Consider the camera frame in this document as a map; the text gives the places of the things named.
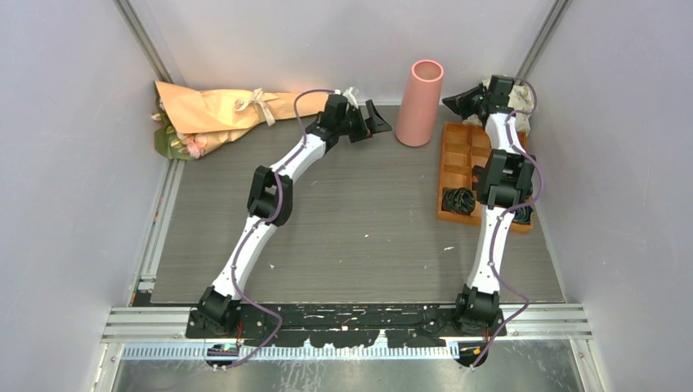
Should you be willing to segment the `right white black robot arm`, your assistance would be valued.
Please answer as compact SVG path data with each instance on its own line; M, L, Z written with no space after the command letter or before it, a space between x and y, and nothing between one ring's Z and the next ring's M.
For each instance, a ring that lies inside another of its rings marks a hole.
M445 106L462 118L477 116L490 139L490 155L475 166L471 192L481 209L481 231L472 271L456 300L454 325L463 335L492 335L503 326L500 265L516 211L533 193L535 158L527 154L516 130L511 105L515 78L494 74L487 84L446 97Z

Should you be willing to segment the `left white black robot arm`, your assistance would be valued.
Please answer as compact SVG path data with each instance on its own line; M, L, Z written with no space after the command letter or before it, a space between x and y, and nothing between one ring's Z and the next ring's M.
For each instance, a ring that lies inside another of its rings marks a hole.
M253 173L247 200L247 219L228 261L206 288L191 322L219 337L235 332L239 305L248 298L244 287L263 248L293 212L293 186L345 136L351 143L391 131L372 100L359 105L352 88L328 90L324 107L310 125L299 124L302 136L278 162Z

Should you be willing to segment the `peach paper bouquet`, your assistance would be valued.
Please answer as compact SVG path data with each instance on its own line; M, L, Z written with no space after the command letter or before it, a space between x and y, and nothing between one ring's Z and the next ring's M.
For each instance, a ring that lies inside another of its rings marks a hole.
M304 96L296 92L265 92L261 88L199 91L156 81L159 125L154 132L154 150L168 159L196 160L221 146L233 143L254 127L273 126L278 121L303 118L320 112L328 93Z

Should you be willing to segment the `pink cylindrical vase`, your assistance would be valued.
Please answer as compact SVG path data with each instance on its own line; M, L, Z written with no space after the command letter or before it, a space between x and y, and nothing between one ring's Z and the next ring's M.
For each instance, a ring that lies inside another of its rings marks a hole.
M431 140L444 76L443 67L434 60L419 60L411 66L395 125L401 144L421 147Z

